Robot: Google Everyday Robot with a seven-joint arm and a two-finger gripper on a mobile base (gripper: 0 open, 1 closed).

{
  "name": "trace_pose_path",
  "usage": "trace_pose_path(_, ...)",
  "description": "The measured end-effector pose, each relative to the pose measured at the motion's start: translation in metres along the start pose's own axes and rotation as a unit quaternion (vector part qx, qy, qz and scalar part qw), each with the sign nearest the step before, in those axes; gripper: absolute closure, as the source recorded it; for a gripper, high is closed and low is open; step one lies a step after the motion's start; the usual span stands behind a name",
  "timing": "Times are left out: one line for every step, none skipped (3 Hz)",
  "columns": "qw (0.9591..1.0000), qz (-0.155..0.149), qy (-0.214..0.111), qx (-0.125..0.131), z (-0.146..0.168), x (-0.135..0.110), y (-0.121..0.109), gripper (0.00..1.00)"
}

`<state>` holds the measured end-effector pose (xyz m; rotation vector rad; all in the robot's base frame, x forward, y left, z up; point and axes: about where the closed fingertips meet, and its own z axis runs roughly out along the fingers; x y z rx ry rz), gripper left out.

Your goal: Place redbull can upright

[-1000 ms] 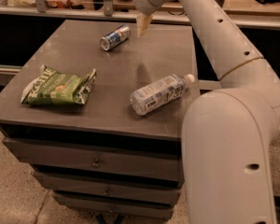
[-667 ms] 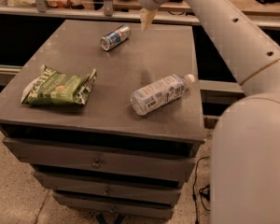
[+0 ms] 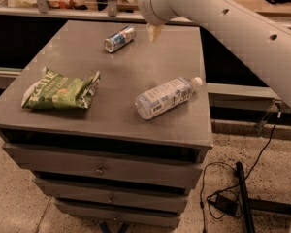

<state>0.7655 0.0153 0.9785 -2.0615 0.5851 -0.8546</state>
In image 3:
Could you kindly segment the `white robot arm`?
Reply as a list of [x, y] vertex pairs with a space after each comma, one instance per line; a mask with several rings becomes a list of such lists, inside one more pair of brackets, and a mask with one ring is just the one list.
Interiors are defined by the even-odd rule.
[[234, 0], [127, 0], [137, 2], [149, 39], [184, 17], [206, 29], [291, 109], [291, 30]]

